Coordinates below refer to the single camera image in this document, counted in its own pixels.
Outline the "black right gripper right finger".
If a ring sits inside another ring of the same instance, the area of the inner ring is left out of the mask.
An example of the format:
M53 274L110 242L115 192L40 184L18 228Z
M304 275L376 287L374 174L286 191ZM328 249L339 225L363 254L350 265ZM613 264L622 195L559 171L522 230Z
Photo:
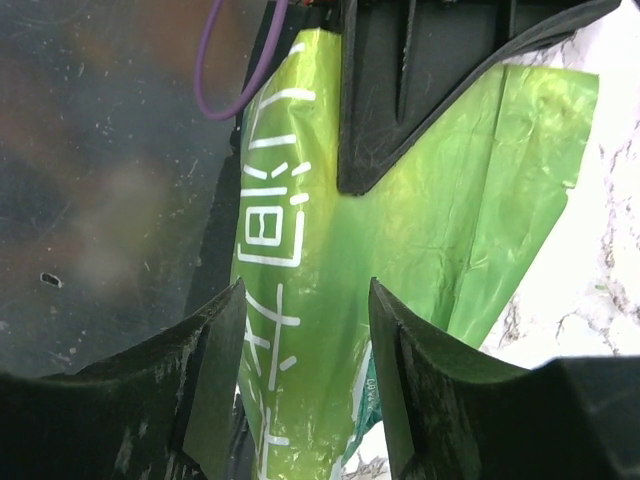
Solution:
M395 479L635 479L637 357L503 362L372 281L369 322Z

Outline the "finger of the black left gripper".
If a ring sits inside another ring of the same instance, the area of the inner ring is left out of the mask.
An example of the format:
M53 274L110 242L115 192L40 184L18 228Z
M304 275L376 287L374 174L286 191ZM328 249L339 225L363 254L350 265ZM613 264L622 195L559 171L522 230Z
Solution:
M337 187L363 195L487 70L619 7L594 1L343 1Z

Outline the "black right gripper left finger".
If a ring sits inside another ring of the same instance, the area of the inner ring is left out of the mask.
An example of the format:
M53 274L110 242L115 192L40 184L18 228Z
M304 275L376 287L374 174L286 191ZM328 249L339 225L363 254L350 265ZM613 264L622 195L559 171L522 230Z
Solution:
M73 375L1 377L5 479L226 479L245 286Z

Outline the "green litter bag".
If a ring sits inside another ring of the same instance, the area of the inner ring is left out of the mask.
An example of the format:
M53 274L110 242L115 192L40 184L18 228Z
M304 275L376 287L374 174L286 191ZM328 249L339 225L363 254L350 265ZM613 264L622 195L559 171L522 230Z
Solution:
M246 108L231 276L257 479L337 479L381 418L379 280L479 347L576 185L598 76L501 63L366 194L337 189L341 38L300 31Z

